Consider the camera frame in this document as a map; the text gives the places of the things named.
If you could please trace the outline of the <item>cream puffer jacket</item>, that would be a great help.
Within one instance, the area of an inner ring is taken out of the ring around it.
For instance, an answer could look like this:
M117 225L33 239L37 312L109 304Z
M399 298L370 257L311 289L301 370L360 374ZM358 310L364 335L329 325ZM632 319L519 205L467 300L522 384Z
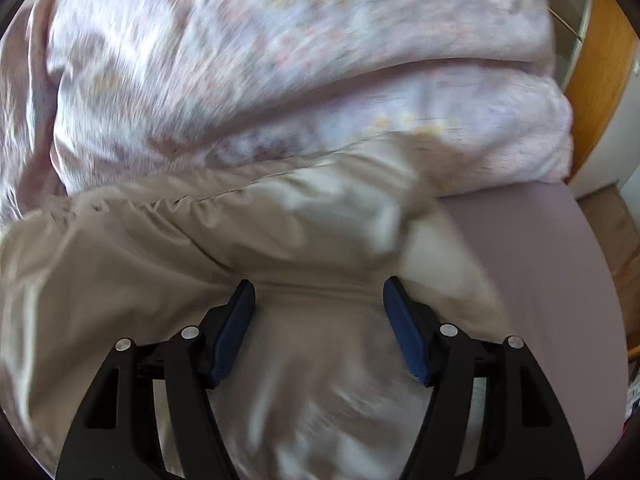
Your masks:
M390 276L472 337L511 330L402 134L55 198L1 229L3 411L54 471L116 341L163 340L249 280L256 315L210 395L240 476L395 479L430 393L384 313Z

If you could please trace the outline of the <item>lilac bed sheet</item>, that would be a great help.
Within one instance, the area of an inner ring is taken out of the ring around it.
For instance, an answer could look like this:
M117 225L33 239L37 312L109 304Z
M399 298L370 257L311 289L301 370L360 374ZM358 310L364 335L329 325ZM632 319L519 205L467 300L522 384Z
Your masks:
M492 188L444 205L544 369L592 474L623 433L627 348L614 282L586 217L564 184Z

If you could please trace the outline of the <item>pink floral pillow right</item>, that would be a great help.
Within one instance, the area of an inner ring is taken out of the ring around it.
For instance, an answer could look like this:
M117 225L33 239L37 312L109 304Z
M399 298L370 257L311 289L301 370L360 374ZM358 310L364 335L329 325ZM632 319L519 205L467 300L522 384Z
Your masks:
M26 0L1 40L1 217L151 174L420 136L451 195L570 173L547 0Z

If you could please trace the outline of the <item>wooden framed glass cabinet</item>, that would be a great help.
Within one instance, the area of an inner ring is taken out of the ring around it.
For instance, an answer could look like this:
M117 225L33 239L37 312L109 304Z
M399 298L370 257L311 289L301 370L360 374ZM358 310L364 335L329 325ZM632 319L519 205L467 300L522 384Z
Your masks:
M572 183L605 137L628 86L639 47L639 0L549 0L560 67L573 107Z

